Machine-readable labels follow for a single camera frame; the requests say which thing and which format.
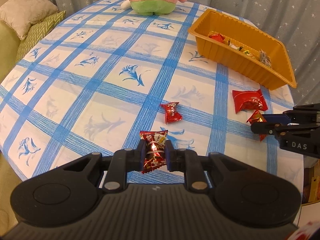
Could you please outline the large red snack packet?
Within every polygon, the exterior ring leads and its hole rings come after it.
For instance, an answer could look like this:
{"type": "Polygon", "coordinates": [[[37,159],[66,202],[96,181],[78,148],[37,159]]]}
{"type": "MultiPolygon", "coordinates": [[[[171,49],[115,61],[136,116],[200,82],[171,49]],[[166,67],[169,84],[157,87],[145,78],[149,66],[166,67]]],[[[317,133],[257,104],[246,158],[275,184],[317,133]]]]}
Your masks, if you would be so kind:
{"type": "Polygon", "coordinates": [[[232,96],[236,113],[242,110],[268,110],[268,105],[261,89],[255,91],[233,90],[232,96]]]}

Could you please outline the small dark red candy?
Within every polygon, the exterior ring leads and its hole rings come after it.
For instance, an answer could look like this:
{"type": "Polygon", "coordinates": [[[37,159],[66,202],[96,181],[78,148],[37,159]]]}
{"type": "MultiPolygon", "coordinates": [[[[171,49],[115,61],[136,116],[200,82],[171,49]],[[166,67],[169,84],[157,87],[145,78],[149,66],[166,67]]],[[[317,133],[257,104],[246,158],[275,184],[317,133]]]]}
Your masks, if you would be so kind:
{"type": "Polygon", "coordinates": [[[166,104],[160,104],[160,106],[165,111],[165,123],[177,122],[183,119],[183,117],[178,113],[177,106],[179,102],[170,102],[166,104]]]}

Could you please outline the grey black snack packet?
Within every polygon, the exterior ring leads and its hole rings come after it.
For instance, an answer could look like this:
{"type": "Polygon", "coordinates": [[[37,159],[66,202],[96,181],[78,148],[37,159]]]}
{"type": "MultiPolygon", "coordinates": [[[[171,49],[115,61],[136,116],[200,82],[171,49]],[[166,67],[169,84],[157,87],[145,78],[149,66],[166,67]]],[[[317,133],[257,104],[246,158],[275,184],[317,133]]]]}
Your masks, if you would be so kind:
{"type": "Polygon", "coordinates": [[[260,50],[259,54],[260,54],[260,56],[259,56],[260,62],[263,63],[264,65],[266,65],[267,67],[271,68],[272,63],[271,63],[271,59],[268,57],[268,55],[263,50],[260,50]]]}

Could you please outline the red patterned candy packet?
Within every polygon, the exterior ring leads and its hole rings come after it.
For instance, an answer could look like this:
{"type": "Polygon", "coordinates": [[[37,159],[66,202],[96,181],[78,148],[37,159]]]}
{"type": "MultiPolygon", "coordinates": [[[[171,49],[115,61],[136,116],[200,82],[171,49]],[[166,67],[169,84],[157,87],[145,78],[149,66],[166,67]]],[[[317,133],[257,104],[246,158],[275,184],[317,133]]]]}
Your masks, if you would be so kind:
{"type": "Polygon", "coordinates": [[[144,158],[142,174],[152,172],[166,165],[165,142],[168,131],[140,131],[140,139],[146,142],[146,154],[144,158]]]}

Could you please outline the orange plastic tray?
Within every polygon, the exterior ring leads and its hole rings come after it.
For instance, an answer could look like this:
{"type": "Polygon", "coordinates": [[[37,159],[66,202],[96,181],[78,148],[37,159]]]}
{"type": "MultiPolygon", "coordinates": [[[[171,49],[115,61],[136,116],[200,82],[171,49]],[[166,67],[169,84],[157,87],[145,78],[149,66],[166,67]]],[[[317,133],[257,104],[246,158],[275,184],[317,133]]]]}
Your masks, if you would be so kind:
{"type": "Polygon", "coordinates": [[[269,90],[284,85],[297,87],[290,58],[284,44],[260,29],[221,12],[207,9],[189,28],[195,36],[198,53],[212,61],[259,83],[269,90]],[[209,34],[219,33],[225,37],[223,43],[212,40],[209,34]],[[248,49],[255,59],[228,46],[227,42],[248,49]],[[260,50],[271,59],[269,68],[260,62],[260,50]]]}

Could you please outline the yellow green candy packet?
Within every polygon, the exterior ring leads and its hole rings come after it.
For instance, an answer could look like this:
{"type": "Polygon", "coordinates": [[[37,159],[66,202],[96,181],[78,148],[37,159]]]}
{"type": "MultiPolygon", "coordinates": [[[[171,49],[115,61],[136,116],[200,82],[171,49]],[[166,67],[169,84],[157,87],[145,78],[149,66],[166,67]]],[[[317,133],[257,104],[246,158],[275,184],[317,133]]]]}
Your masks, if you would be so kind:
{"type": "Polygon", "coordinates": [[[255,59],[255,56],[248,50],[248,49],[245,49],[244,47],[239,47],[238,51],[244,53],[245,55],[255,59]]]}

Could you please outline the beige cushion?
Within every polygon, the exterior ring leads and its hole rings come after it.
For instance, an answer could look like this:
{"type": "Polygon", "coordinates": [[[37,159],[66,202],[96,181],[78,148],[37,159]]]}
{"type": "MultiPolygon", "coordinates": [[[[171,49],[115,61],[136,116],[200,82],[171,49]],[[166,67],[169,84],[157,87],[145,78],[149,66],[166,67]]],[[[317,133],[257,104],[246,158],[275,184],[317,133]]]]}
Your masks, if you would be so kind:
{"type": "Polygon", "coordinates": [[[50,0],[8,0],[1,6],[1,21],[24,40],[32,25],[57,11],[50,0]]]}

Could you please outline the green white long packet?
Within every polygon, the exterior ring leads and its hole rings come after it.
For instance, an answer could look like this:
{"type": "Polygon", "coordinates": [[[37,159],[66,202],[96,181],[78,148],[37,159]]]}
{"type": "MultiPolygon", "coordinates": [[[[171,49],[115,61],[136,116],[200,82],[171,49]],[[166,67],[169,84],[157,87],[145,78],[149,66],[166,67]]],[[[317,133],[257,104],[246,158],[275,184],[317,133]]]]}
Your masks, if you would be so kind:
{"type": "Polygon", "coordinates": [[[238,51],[241,51],[242,48],[243,48],[242,46],[236,46],[235,44],[233,44],[233,43],[231,42],[231,39],[228,40],[227,44],[228,44],[229,47],[231,47],[231,48],[233,48],[233,49],[236,49],[236,50],[238,50],[238,51]]]}

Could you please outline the blue checked tablecloth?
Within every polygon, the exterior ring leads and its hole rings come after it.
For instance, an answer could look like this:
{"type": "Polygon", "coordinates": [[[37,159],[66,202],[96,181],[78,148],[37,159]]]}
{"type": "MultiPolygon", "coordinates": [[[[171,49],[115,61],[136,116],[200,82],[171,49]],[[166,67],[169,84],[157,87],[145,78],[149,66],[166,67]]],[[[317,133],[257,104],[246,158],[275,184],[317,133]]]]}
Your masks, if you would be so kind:
{"type": "Polygon", "coordinates": [[[168,131],[176,148],[224,153],[303,187],[303,157],[250,130],[233,90],[259,84],[202,57],[188,29],[205,11],[167,16],[100,0],[60,23],[1,83],[1,151],[26,180],[97,151],[134,148],[140,131],[168,131]],[[165,123],[160,104],[179,102],[165,123]]]}

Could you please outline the small red candy packet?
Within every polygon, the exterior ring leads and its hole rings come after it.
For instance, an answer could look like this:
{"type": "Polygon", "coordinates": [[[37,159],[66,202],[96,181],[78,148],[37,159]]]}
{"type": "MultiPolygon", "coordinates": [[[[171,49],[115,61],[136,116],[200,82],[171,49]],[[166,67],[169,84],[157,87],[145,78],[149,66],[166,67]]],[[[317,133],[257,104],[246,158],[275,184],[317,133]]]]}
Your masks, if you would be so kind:
{"type": "MultiPolygon", "coordinates": [[[[267,122],[266,119],[263,117],[263,115],[259,112],[259,110],[255,110],[253,114],[249,117],[247,122],[252,125],[255,122],[267,122]]],[[[260,141],[263,141],[266,138],[267,135],[265,134],[259,134],[260,141]]]]}

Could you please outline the green zigzag cushion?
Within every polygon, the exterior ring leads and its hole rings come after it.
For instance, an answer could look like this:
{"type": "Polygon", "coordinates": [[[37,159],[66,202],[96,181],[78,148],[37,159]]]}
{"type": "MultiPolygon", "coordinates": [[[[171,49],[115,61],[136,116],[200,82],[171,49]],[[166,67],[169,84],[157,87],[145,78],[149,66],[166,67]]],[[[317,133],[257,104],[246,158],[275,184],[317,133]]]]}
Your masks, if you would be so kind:
{"type": "Polygon", "coordinates": [[[16,55],[16,63],[23,59],[23,57],[46,35],[48,35],[63,19],[66,11],[58,11],[41,22],[32,25],[29,29],[26,38],[20,42],[16,55]]]}

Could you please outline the grey star curtain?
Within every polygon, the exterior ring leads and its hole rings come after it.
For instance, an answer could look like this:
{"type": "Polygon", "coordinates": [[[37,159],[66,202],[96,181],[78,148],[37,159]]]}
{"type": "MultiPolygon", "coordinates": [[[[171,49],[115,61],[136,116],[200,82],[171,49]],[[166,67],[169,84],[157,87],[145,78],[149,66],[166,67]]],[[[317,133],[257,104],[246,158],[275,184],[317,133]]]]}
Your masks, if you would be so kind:
{"type": "MultiPolygon", "coordinates": [[[[51,0],[68,14],[98,0],[51,0]]],[[[287,48],[297,105],[319,102],[319,0],[189,0],[250,20],[287,48]]]]}

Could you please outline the green sofa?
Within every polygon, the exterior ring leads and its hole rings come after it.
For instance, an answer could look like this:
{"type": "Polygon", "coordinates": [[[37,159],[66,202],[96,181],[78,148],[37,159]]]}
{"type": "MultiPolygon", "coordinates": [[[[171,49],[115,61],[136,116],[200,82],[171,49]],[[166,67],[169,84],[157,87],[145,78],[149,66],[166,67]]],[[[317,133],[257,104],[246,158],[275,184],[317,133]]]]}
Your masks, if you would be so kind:
{"type": "Polygon", "coordinates": [[[0,81],[2,82],[16,65],[20,39],[15,31],[1,21],[0,25],[0,81]]]}

